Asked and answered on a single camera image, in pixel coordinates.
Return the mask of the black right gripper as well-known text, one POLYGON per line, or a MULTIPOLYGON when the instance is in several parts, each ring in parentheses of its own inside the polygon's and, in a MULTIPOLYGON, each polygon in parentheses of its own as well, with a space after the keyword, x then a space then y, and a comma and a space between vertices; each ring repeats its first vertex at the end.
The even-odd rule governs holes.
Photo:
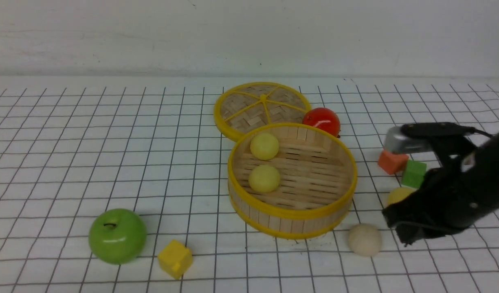
POLYGON ((404 245, 459 234, 494 211, 494 171, 482 163, 466 171, 459 164, 432 169, 419 189, 382 215, 404 245))

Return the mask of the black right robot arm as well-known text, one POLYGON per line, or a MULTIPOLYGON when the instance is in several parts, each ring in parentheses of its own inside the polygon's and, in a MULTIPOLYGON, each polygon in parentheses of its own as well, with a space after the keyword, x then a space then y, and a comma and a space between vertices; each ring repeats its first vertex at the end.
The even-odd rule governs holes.
POLYGON ((382 214, 404 245, 456 235, 499 209, 499 132, 490 135, 452 122, 392 127, 385 148, 394 154, 432 151, 441 167, 382 214))

